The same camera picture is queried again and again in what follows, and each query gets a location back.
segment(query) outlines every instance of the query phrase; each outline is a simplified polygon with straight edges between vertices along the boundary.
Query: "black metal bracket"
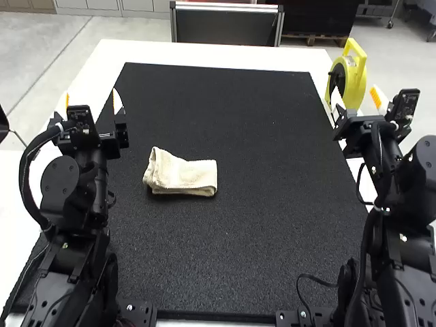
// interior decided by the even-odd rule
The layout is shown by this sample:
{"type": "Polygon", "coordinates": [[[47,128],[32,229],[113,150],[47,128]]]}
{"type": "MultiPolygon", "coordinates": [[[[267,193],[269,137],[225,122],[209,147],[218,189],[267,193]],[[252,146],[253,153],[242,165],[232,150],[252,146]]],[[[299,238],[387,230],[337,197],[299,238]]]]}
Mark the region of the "black metal bracket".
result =
{"type": "Polygon", "coordinates": [[[117,299],[118,320],[127,320],[135,327],[156,327],[157,308],[149,301],[117,299]]]}
{"type": "Polygon", "coordinates": [[[306,308],[299,307],[297,311],[278,311],[275,314],[276,327],[325,327],[332,326],[334,309],[311,307],[312,321],[306,308]]]}

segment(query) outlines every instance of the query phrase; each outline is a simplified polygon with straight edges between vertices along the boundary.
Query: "white table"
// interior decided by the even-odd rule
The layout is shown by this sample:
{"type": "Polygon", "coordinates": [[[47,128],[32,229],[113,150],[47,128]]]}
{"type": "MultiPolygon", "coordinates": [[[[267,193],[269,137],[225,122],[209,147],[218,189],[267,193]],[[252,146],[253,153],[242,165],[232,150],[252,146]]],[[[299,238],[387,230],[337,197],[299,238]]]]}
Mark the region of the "white table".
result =
{"type": "MultiPolygon", "coordinates": [[[[102,40],[98,44],[67,90],[70,94],[69,104],[89,105],[94,119],[97,119],[125,62],[309,72],[324,108],[328,112],[324,94],[332,61],[325,50],[118,40],[102,40]]],[[[56,111],[65,114],[64,98],[59,100],[56,111]]],[[[42,197],[40,176],[47,164],[59,155],[59,150],[50,143],[42,149],[38,158],[32,163],[31,187],[37,203],[40,203],[42,197]]],[[[2,274],[0,276],[0,307],[9,297],[40,233],[39,226],[22,205],[18,191],[20,156],[20,151],[0,151],[2,162],[0,180],[3,182],[0,203],[0,252],[3,267],[0,270],[2,274]]],[[[348,160],[354,178],[357,177],[361,163],[361,159],[348,160]]],[[[376,196],[367,170],[364,170],[362,175],[361,193],[362,197],[368,201],[374,200],[376,196]]],[[[9,317],[7,326],[19,326],[21,320],[21,315],[9,317]]],[[[210,322],[158,322],[159,327],[175,324],[178,327],[185,327],[186,324],[190,326],[220,325],[210,322]]]]}

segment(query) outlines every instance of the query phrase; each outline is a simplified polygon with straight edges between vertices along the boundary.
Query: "cart wheel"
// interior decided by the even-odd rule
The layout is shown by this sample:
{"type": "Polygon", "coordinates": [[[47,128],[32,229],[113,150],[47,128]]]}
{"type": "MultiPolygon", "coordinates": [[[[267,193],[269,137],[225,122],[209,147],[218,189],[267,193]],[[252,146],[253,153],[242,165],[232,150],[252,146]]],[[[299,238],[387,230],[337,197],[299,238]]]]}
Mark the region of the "cart wheel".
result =
{"type": "Polygon", "coordinates": [[[427,35],[427,42],[431,42],[433,41],[433,39],[436,36],[436,29],[433,29],[432,31],[430,31],[430,33],[427,35]]]}

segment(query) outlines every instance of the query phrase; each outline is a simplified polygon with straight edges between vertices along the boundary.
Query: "white cabinet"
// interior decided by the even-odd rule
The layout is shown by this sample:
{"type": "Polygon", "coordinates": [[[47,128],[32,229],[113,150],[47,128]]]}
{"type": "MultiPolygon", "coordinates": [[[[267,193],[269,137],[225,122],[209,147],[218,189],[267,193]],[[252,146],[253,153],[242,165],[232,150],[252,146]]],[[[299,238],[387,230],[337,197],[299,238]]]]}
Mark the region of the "white cabinet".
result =
{"type": "Polygon", "coordinates": [[[87,0],[56,0],[60,8],[88,9],[87,0]]]}
{"type": "Polygon", "coordinates": [[[153,0],[123,0],[123,9],[152,12],[153,0]]]}
{"type": "Polygon", "coordinates": [[[153,0],[155,12],[170,12],[170,0],[153,0]]]}
{"type": "Polygon", "coordinates": [[[87,0],[89,9],[118,10],[116,0],[87,0]]]}

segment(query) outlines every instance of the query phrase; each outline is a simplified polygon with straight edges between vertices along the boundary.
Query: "black panel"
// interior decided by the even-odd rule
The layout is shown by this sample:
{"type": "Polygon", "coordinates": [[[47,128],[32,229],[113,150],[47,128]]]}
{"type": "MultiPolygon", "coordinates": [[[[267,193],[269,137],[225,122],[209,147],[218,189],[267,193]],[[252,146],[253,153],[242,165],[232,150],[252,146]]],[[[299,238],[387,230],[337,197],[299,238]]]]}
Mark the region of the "black panel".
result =
{"type": "Polygon", "coordinates": [[[274,46],[276,14],[177,11],[177,42],[274,46]]]}
{"type": "Polygon", "coordinates": [[[283,34],[347,36],[356,17],[358,0],[267,0],[285,10],[283,34]]]}

